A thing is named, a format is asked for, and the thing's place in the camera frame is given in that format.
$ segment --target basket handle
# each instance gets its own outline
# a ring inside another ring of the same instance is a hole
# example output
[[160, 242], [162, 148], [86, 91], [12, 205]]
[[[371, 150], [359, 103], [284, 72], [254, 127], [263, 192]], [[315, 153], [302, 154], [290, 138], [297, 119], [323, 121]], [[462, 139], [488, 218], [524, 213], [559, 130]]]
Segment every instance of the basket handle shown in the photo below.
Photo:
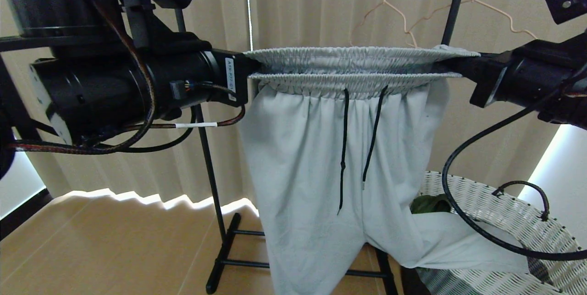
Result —
[[543, 204], [544, 204], [544, 211], [543, 214], [541, 214], [540, 218], [543, 220], [543, 222], [548, 220], [548, 214], [550, 213], [550, 205], [548, 203], [548, 198], [546, 193], [543, 191], [542, 188], [539, 188], [537, 185], [532, 184], [530, 182], [524, 182], [524, 180], [514, 180], [512, 182], [507, 182], [501, 186], [499, 186], [495, 191], [493, 191], [493, 195], [495, 196], [501, 196], [504, 194], [504, 189], [514, 185], [514, 184], [524, 184], [526, 186], [530, 186], [531, 188], [537, 190], [541, 196], [541, 198], [543, 199]]

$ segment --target pink wire hanger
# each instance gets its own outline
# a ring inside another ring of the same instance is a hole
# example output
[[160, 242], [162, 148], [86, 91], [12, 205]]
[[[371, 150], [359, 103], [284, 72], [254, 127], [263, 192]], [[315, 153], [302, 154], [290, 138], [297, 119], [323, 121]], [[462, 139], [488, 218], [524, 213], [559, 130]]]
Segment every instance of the pink wire hanger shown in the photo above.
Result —
[[389, 8], [391, 8], [392, 10], [396, 11], [396, 13], [398, 13], [399, 15], [402, 15], [403, 21], [404, 21], [404, 28], [403, 31], [405, 34], [409, 34], [409, 36], [411, 37], [411, 41], [414, 43], [412, 44], [408, 44], [409, 46], [412, 47], [418, 47], [417, 42], [415, 41], [415, 37], [414, 34], [411, 32], [410, 30], [407, 30], [407, 19], [405, 18], [405, 15], [402, 11], [400, 11], [397, 7], [393, 6], [390, 2], [388, 2], [388, 0], [383, 0], [382, 2], [380, 2], [379, 4], [377, 4], [375, 7], [371, 8], [371, 10], [369, 10], [367, 13], [365, 13], [364, 17], [363, 17], [363, 21], [361, 21], [361, 23], [359, 23], [358, 25], [356, 25], [353, 30], [350, 32], [350, 37], [349, 37], [349, 43], [350, 46], [354, 46], [353, 44], [353, 36], [354, 36], [354, 32], [359, 29], [360, 27], [362, 27], [365, 24], [365, 21], [367, 20], [367, 17], [373, 13], [377, 8], [379, 8], [380, 6], [388, 6]]
[[[501, 9], [499, 9], [497, 7], [491, 6], [491, 5], [489, 5], [486, 2], [483, 2], [481, 0], [465, 0], [465, 1], [462, 1], [461, 4], [466, 4], [467, 2], [477, 3], [479, 5], [482, 5], [484, 7], [487, 7], [489, 9], [492, 9], [493, 11], [497, 11], [497, 13], [500, 13], [501, 15], [504, 15], [505, 17], [507, 17], [509, 19], [509, 30], [511, 32], [513, 32], [513, 33], [522, 33], [523, 32], [523, 33], [526, 33], [526, 34], [530, 35], [534, 39], [538, 39], [536, 37], [536, 35], [533, 34], [529, 30], [526, 30], [526, 29], [516, 30], [516, 29], [514, 29], [514, 19], [512, 18], [512, 16], [510, 14], [506, 13], [505, 11], [502, 11]], [[443, 6], [441, 8], [434, 9], [432, 11], [432, 13], [428, 17], [422, 17], [421, 19], [419, 19], [418, 21], [416, 21], [414, 23], [414, 25], [412, 25], [408, 31], [411, 32], [415, 28], [415, 26], [417, 26], [422, 21], [427, 21], [429, 19], [432, 19], [432, 17], [434, 16], [434, 13], [436, 13], [437, 11], [441, 11], [441, 10], [446, 9], [446, 8], [449, 8], [449, 7], [450, 7], [450, 4], [449, 5], [446, 5], [446, 6]]]

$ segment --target beige curtain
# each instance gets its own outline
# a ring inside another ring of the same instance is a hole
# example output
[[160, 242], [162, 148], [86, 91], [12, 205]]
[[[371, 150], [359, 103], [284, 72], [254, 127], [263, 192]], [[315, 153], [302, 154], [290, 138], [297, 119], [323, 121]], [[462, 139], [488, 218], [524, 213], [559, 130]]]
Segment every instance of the beige curtain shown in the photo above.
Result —
[[[367, 11], [382, 0], [251, 0], [253, 46], [350, 46], [350, 32]], [[407, 27], [451, 0], [388, 0], [403, 11]], [[584, 19], [556, 26], [544, 0], [482, 0], [508, 11], [516, 29], [527, 28], [539, 38], [562, 41], [585, 29]], [[440, 44], [448, 9], [415, 29], [421, 47]], [[478, 4], [461, 7], [451, 41], [452, 46], [480, 52], [502, 52], [530, 41], [526, 34], [509, 31], [509, 21]], [[403, 33], [402, 17], [388, 7], [374, 11], [353, 36], [357, 46], [402, 46], [411, 42]], [[495, 103], [486, 109], [472, 106], [468, 99], [474, 83], [451, 80], [451, 101], [434, 141], [429, 169], [440, 171], [450, 153], [480, 130], [519, 111], [509, 103]], [[558, 126], [528, 116], [472, 145], [461, 154], [450, 172], [499, 186], [509, 180], [528, 180]], [[511, 188], [517, 195], [521, 188]]]
[[[250, 0], [252, 40], [255, 49], [284, 46], [348, 46], [350, 30], [381, 0]], [[388, 0], [407, 16], [408, 27], [433, 9], [450, 0]], [[539, 38], [560, 41], [584, 28], [576, 19], [554, 25], [543, 0], [484, 0], [515, 19], [516, 28], [528, 28]], [[17, 34], [6, 0], [0, 0], [0, 34]], [[187, 29], [209, 40], [217, 48], [249, 49], [247, 0], [194, 0], [184, 10]], [[177, 29], [171, 10], [157, 10], [165, 23]], [[419, 46], [440, 43], [447, 11], [415, 28]], [[391, 9], [378, 9], [359, 28], [355, 45], [406, 46], [401, 17]], [[483, 52], [515, 48], [530, 38], [513, 34], [508, 21], [479, 5], [463, 5], [452, 46]], [[38, 108], [27, 66], [38, 57], [50, 56], [48, 49], [3, 53], [2, 56], [31, 115], [47, 122]], [[431, 170], [440, 170], [448, 155], [464, 140], [507, 115], [519, 110], [505, 103], [487, 109], [469, 105], [474, 84], [466, 79], [451, 82], [452, 98], [444, 123], [437, 132], [430, 161]], [[232, 117], [232, 108], [203, 104], [207, 119]], [[189, 117], [186, 112], [183, 121]], [[507, 180], [526, 180], [548, 146], [557, 126], [526, 117], [497, 134], [473, 145], [457, 160], [451, 173], [479, 182], [499, 185]], [[141, 146], [158, 145], [180, 134], [175, 130], [152, 130]], [[58, 140], [45, 135], [47, 140]], [[251, 183], [235, 127], [208, 130], [216, 180], [223, 203], [243, 196], [253, 198]], [[33, 165], [53, 195], [73, 189], [111, 188], [114, 192], [135, 190], [146, 196], [160, 193], [163, 200], [187, 194], [192, 201], [210, 195], [204, 158], [197, 131], [180, 146], [149, 154], [69, 156], [29, 153]]]

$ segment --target black metal rack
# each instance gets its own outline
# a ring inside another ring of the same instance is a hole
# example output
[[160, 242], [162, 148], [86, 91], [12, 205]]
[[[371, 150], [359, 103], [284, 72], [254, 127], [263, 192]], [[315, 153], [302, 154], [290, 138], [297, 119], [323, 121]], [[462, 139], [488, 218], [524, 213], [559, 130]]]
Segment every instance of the black metal rack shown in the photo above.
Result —
[[[444, 27], [444, 33], [442, 37], [442, 44], [448, 45], [453, 34], [454, 26], [459, 14], [460, 3], [462, 0], [452, 0], [452, 4], [449, 9], [449, 16], [447, 18], [446, 25]], [[176, 20], [180, 31], [185, 31], [185, 22], [181, 9], [176, 9]], [[58, 37], [58, 38], [21, 38], [21, 37], [4, 37], [0, 38], [0, 52], [6, 52], [10, 50], [20, 49], [31, 49], [44, 46], [59, 46], [59, 45], [71, 45], [80, 44], [84, 39], [88, 39], [87, 43], [95, 43], [92, 38], [85, 37]], [[0, 97], [1, 102], [8, 113], [9, 119], [11, 119], [13, 125], [17, 128], [21, 138], [40, 140], [35, 121], [29, 116], [22, 99], [12, 82], [12, 79], [6, 69], [4, 60], [0, 57]], [[196, 106], [196, 118], [198, 122], [203, 122], [204, 117], [202, 109], [199, 105]], [[229, 253], [233, 244], [235, 236], [264, 236], [263, 232], [240, 230], [238, 228], [241, 222], [241, 216], [235, 213], [228, 229], [225, 228], [224, 220], [222, 218], [222, 212], [220, 209], [220, 199], [218, 197], [218, 188], [216, 186], [216, 177], [214, 175], [214, 166], [212, 165], [212, 158], [210, 154], [210, 147], [208, 144], [208, 138], [205, 128], [199, 128], [200, 140], [203, 147], [204, 159], [206, 168], [208, 171], [208, 179], [210, 181], [210, 189], [212, 192], [212, 198], [214, 200], [214, 209], [216, 211], [216, 218], [218, 220], [218, 227], [220, 228], [220, 235], [222, 238], [222, 247], [218, 252], [218, 256], [212, 268], [212, 272], [206, 284], [206, 291], [208, 294], [212, 294], [218, 288], [222, 272], [226, 265], [233, 266], [244, 266], [244, 267], [260, 267], [269, 268], [268, 263], [263, 262], [251, 262], [245, 260], [234, 260], [229, 259]], [[346, 274], [348, 276], [358, 277], [369, 277], [369, 278], [381, 278], [385, 287], [385, 291], [388, 295], [396, 295], [396, 287], [393, 279], [393, 274], [388, 263], [388, 255], [381, 250], [376, 249], [377, 261], [379, 263], [379, 271], [360, 271], [360, 270], [348, 270]]]

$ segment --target laundry basket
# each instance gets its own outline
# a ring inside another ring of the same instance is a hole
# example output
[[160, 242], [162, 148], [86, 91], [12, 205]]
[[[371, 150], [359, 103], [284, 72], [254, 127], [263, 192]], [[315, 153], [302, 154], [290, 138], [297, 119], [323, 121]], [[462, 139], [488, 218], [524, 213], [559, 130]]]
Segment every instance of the laundry basket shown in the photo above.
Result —
[[[581, 247], [564, 226], [508, 194], [492, 195], [495, 188], [457, 176], [449, 187], [461, 208], [475, 220], [492, 224], [514, 236], [527, 249], [567, 252]], [[441, 174], [427, 172], [421, 195], [442, 194]], [[531, 274], [480, 270], [434, 270], [418, 268], [432, 295], [587, 295], [587, 261], [552, 262], [528, 259]]]

